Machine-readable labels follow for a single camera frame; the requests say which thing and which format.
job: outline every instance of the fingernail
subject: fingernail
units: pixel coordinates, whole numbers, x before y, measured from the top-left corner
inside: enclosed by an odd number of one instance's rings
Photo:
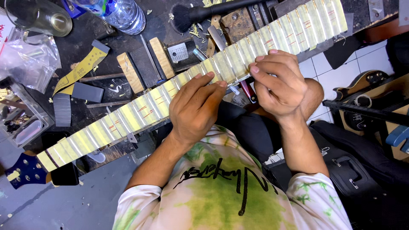
[[[227,86],[227,82],[225,82],[225,81],[220,81],[220,82],[218,82],[218,84],[219,84],[221,87],[226,87],[226,86]]]
[[[252,66],[252,67],[250,67],[250,72],[252,72],[252,73],[258,73],[260,71],[260,69],[257,67],[257,66]]]
[[[258,57],[256,57],[256,61],[261,61],[261,60],[263,60],[264,59],[264,56],[258,56]]]

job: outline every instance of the guitar headstock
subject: guitar headstock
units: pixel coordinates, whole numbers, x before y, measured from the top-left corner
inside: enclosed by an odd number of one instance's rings
[[[22,153],[16,163],[5,171],[11,185],[18,189],[26,184],[45,184],[47,172],[35,156]]]

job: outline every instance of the clear plastic box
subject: clear plastic box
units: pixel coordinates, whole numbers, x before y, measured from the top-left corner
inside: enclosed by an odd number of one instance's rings
[[[2,123],[0,125],[0,129],[3,131],[5,136],[8,136],[8,140],[13,143],[14,146],[18,148],[24,147],[26,144],[30,143],[33,139],[38,137],[42,132],[47,130],[50,126],[52,126],[55,122],[54,120],[44,111],[44,109],[31,97],[31,95],[24,89],[24,86],[22,86],[19,83],[16,83],[14,80],[11,78],[9,79],[12,84],[7,87],[10,89],[14,94],[19,97],[24,105],[28,107],[28,109],[33,113],[33,115],[30,117],[29,120],[27,120],[24,124],[20,126],[16,131],[9,133],[7,132],[7,126],[4,125],[4,121],[2,120]],[[16,137],[19,133],[21,133],[23,130],[25,130],[29,125],[31,125],[35,121],[40,121],[42,124],[41,129],[33,134],[30,132],[29,138],[23,138],[25,141],[23,141],[20,144],[16,143]]]

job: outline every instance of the plastic bag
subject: plastic bag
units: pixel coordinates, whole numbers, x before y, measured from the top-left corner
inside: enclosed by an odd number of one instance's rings
[[[24,32],[15,28],[0,52],[0,79],[13,77],[26,87],[45,92],[56,69],[61,68],[54,38],[40,34],[23,41]]]

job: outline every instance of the fretboard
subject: fretboard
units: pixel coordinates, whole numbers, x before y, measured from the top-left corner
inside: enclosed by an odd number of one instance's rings
[[[312,0],[173,77],[70,137],[39,153],[50,172],[75,159],[141,132],[169,116],[169,104],[192,77],[215,73],[212,80],[236,85],[250,76],[248,65],[271,49],[299,54],[347,30],[340,0]]]

